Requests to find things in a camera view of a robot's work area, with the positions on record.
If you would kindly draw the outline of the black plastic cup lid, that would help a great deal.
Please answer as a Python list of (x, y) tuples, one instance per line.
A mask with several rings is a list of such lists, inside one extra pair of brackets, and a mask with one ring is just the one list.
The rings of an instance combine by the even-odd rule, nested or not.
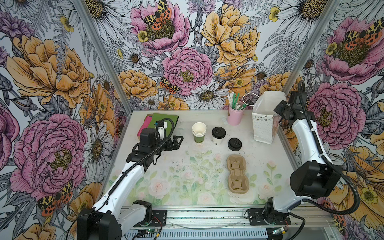
[(214, 127), (211, 133), (215, 139), (223, 139), (226, 136), (226, 130), (222, 127)]

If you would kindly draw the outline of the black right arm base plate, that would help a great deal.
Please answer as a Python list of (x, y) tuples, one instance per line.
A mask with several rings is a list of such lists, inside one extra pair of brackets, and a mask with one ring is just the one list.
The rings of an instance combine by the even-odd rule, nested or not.
[(251, 208), (246, 210), (244, 218), (251, 226), (291, 225), (289, 214), (271, 211), (267, 213), (264, 208)]

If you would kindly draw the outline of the brown pulp cup carrier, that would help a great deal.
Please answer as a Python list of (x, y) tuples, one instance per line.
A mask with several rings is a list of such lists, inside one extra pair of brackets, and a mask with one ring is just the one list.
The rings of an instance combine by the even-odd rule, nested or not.
[(246, 194), (250, 184), (245, 174), (247, 169), (245, 158), (240, 155), (230, 155), (227, 158), (227, 168), (230, 171), (228, 178), (230, 191), (235, 194)]

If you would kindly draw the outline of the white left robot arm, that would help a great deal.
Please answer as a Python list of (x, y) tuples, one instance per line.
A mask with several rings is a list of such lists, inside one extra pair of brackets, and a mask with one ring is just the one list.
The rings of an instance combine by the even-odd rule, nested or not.
[(154, 128), (141, 131), (140, 141), (133, 147), (126, 164), (108, 191), (90, 208), (84, 209), (76, 219), (77, 240), (120, 240), (124, 234), (139, 223), (152, 219), (152, 204), (135, 201), (126, 211), (122, 207), (151, 165), (164, 151), (178, 150), (182, 136), (175, 136), (175, 123), (164, 118)]

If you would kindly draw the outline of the white paper coffee cup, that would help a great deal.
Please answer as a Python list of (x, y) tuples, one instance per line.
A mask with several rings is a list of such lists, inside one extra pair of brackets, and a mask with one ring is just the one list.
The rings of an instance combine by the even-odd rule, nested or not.
[(215, 136), (212, 136), (212, 142), (215, 144), (215, 145), (220, 145), (224, 140), (224, 137), (223, 138), (216, 138)]

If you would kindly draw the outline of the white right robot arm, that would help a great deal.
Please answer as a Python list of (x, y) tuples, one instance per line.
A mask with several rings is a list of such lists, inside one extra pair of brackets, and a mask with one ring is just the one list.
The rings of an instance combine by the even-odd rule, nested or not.
[(318, 206), (317, 199), (329, 196), (341, 177), (340, 169), (324, 150), (314, 114), (306, 110), (306, 97), (305, 92), (292, 92), (288, 101), (281, 101), (275, 108), (296, 134), (302, 164), (291, 174), (290, 187), (265, 204), (263, 217), (269, 224), (286, 218), (301, 204)]

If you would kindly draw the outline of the cartoon animal paper gift bag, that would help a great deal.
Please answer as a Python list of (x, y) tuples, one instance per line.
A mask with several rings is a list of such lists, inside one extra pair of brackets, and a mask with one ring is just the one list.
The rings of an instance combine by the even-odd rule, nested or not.
[[(257, 98), (255, 104), (251, 105), (244, 101), (248, 95)], [(281, 101), (287, 100), (286, 94), (281, 91), (266, 91), (261, 95), (248, 93), (243, 96), (242, 100), (247, 106), (253, 107), (252, 121), (255, 141), (271, 145), (281, 119), (274, 109)]]

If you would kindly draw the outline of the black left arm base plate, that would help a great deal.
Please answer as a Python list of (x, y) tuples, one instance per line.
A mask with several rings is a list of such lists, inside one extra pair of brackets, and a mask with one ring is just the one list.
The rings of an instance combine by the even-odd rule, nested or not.
[(148, 220), (143, 220), (137, 227), (164, 227), (167, 223), (167, 210), (153, 210)]

